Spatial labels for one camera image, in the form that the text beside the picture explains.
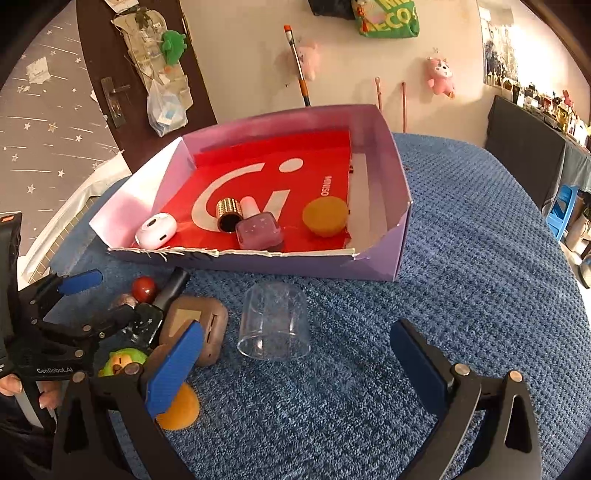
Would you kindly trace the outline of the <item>white earbud case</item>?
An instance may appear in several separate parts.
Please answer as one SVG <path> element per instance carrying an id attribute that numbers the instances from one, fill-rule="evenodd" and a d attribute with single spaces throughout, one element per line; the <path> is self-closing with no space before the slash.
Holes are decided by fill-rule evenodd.
<path id="1" fill-rule="evenodd" d="M 176 233 L 177 222 L 168 213 L 157 213 L 148 218 L 135 232 L 135 243 L 142 249 L 156 250 Z"/>

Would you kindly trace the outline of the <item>green capybara toy figure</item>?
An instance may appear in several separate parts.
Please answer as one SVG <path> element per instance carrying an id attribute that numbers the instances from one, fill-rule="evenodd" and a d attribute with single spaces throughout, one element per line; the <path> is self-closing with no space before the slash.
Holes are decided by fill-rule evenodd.
<path id="1" fill-rule="evenodd" d="M 109 359 L 102 369 L 99 370 L 99 377 L 107 377 L 118 374 L 128 364 L 143 364 L 147 355 L 135 348 L 123 348 L 109 353 Z"/>

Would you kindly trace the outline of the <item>black smart watch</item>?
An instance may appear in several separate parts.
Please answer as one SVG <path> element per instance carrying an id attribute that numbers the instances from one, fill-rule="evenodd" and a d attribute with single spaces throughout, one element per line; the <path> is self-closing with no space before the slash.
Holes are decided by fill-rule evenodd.
<path id="1" fill-rule="evenodd" d="M 152 303 L 142 302 L 135 306 L 133 320 L 123 332 L 137 349 L 148 351 L 157 346 L 157 337 L 167 311 L 171 303 L 183 293 L 189 279 L 187 271 L 175 267 Z"/>

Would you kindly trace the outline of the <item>blue knitted table cloth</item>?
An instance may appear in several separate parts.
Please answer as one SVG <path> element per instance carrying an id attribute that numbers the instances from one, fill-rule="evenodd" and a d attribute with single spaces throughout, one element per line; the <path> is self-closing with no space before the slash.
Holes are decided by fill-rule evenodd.
<path id="1" fill-rule="evenodd" d="M 187 292 L 228 308 L 221 358 L 190 375 L 197 423 L 168 434 L 198 479 L 394 479 L 429 435 L 390 346 L 411 321 L 452 362 L 520 371 L 539 429 L 542 475 L 557 478 L 590 427 L 590 324 L 579 285 L 529 195 L 488 151 L 395 138 L 413 205 L 394 282 L 294 278 L 311 352 L 288 362 L 238 353 L 249 273 L 193 271 Z"/>

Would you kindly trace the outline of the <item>pink nail polish bottle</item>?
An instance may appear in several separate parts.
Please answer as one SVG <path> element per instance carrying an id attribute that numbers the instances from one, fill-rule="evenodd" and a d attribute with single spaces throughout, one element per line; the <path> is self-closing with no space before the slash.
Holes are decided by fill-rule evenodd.
<path id="1" fill-rule="evenodd" d="M 235 234 L 242 250 L 273 250 L 283 243 L 283 232 L 276 218 L 267 211 L 260 211 L 252 196 L 239 201 L 242 220 L 235 226 Z"/>

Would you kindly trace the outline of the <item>pink plush toy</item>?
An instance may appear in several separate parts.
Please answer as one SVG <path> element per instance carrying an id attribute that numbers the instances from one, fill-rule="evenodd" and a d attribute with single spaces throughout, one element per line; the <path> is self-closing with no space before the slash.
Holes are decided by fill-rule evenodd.
<path id="1" fill-rule="evenodd" d="M 455 84 L 453 71 L 446 59 L 429 57 L 427 59 L 429 88 L 434 95 L 445 95 L 448 98 L 455 97 Z"/>
<path id="2" fill-rule="evenodd" d="M 298 56 L 304 70 L 304 77 L 307 81 L 315 81 L 321 69 L 322 57 L 317 43 L 308 43 L 297 46 Z"/>

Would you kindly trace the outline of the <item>green tote bag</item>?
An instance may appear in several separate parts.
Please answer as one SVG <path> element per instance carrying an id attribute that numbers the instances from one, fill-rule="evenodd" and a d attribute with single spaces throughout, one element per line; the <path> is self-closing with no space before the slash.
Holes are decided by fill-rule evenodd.
<path id="1" fill-rule="evenodd" d="M 414 1 L 360 0 L 352 2 L 359 33 L 368 38 L 406 39 L 420 34 Z"/>

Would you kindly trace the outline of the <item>dark red ball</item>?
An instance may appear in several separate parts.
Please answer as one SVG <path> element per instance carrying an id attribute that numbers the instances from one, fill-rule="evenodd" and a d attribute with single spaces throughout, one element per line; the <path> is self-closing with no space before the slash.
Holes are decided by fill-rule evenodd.
<path id="1" fill-rule="evenodd" d="M 138 303 L 152 303 L 158 292 L 156 282 L 149 276 L 138 277 L 131 285 L 131 295 Z"/>

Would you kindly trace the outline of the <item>pink plush toy middle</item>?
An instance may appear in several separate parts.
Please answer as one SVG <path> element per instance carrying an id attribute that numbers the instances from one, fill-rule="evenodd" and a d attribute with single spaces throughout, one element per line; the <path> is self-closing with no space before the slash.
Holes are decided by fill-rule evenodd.
<path id="1" fill-rule="evenodd" d="M 315 81 L 321 69 L 322 57 L 317 43 L 308 43 L 297 46 L 298 56 L 304 70 L 304 77 L 307 81 Z"/>

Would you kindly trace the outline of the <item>orange round puck in box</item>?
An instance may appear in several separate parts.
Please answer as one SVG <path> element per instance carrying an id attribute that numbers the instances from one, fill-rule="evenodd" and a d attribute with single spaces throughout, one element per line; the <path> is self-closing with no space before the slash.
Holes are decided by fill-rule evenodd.
<path id="1" fill-rule="evenodd" d="M 301 215 L 304 226 L 320 237 L 332 237 L 346 228 L 349 206 L 335 196 L 318 197 L 304 207 Z"/>

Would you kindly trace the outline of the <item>brown earbud case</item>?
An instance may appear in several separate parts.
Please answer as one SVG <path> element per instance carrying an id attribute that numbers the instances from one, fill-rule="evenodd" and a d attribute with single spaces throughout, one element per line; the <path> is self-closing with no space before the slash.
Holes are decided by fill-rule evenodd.
<path id="1" fill-rule="evenodd" d="M 204 341 L 195 364 L 214 365 L 221 354 L 221 346 L 228 327 L 228 309 L 212 297 L 179 296 L 169 306 L 158 340 L 160 344 L 176 341 L 192 323 L 200 324 Z"/>

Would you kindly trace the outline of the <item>hanging organizer with bag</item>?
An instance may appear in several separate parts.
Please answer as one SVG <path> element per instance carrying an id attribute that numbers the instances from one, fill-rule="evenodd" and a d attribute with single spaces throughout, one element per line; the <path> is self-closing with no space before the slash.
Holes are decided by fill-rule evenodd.
<path id="1" fill-rule="evenodd" d="M 136 5 L 113 18 L 130 59 L 147 92 L 146 114 L 156 134 L 163 137 L 188 123 L 193 105 L 189 80 L 180 59 L 186 35 L 167 28 L 157 11 Z"/>

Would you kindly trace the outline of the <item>red Miniso paper sheet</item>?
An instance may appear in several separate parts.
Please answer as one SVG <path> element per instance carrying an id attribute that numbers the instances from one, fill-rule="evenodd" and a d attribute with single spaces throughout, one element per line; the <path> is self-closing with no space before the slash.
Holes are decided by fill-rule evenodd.
<path id="1" fill-rule="evenodd" d="M 281 251 L 344 249 L 349 232 L 320 237 L 304 226 L 304 207 L 318 197 L 349 197 L 351 136 L 346 129 L 274 136 L 193 155 L 195 170 L 161 209 L 177 222 L 169 248 L 237 250 L 233 233 L 218 230 L 216 203 L 252 196 L 283 232 Z"/>

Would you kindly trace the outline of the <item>black side table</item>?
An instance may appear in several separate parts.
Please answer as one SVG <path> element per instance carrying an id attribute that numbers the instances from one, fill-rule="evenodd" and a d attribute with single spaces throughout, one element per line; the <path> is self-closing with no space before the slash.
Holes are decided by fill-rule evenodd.
<path id="1" fill-rule="evenodd" d="M 546 216 L 561 186 L 590 191 L 590 152 L 501 96 L 488 114 L 485 149 L 493 154 Z"/>

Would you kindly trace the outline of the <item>dark brown door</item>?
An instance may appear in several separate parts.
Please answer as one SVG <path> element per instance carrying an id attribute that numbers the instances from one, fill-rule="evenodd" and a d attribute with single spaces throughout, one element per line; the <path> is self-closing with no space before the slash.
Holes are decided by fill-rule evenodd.
<path id="1" fill-rule="evenodd" d="M 127 53 L 122 35 L 111 23 L 114 12 L 103 1 L 82 0 L 76 3 L 76 14 L 87 73 L 104 114 L 108 114 L 109 109 L 101 80 L 109 77 L 116 87 L 129 87 L 118 95 L 125 123 L 116 127 L 108 118 L 107 124 L 131 171 L 137 171 L 177 136 L 217 123 L 190 37 L 186 38 L 187 50 L 180 59 L 193 99 L 187 112 L 188 123 L 159 137 L 148 123 L 147 91 Z"/>

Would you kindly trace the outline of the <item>pink plush toy right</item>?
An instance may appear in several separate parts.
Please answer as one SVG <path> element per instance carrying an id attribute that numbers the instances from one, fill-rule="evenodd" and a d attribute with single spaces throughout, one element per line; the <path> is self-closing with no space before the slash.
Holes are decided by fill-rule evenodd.
<path id="1" fill-rule="evenodd" d="M 445 95 L 448 98 L 455 97 L 455 84 L 453 71 L 446 59 L 429 57 L 427 59 L 429 88 L 434 95 Z"/>

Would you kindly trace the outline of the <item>purple cardboard box tray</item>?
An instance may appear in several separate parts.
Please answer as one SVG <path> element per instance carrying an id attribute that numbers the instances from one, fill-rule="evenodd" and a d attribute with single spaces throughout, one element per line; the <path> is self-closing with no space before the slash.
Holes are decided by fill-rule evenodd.
<path id="1" fill-rule="evenodd" d="M 218 226 L 250 197 L 283 243 L 246 250 Z M 394 136 L 370 104 L 308 107 L 207 127 L 157 152 L 91 219 L 115 256 L 210 270 L 391 282 L 412 196 Z"/>

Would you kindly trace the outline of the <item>clear plastic cup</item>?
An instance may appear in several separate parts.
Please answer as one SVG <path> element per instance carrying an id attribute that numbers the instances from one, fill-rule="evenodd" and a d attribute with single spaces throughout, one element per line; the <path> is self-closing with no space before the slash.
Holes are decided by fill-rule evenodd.
<path id="1" fill-rule="evenodd" d="M 290 361 L 311 351 L 307 297 L 297 285 L 259 282 L 245 293 L 238 351 L 260 361 Z"/>

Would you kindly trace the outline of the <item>blue plastic stool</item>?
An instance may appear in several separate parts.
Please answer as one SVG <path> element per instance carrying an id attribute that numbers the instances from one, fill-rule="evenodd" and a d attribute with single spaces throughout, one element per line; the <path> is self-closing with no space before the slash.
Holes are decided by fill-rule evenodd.
<path id="1" fill-rule="evenodd" d="M 546 217 L 546 223 L 557 241 L 560 241 L 571 218 L 578 195 L 576 186 L 562 185 L 558 191 L 552 209 Z"/>

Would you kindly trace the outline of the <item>black hanging bag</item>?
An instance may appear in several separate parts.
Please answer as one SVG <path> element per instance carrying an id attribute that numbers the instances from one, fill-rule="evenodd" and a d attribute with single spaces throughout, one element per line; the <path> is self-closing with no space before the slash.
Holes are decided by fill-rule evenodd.
<path id="1" fill-rule="evenodd" d="M 308 5 L 315 16 L 356 19 L 351 0 L 308 0 Z"/>

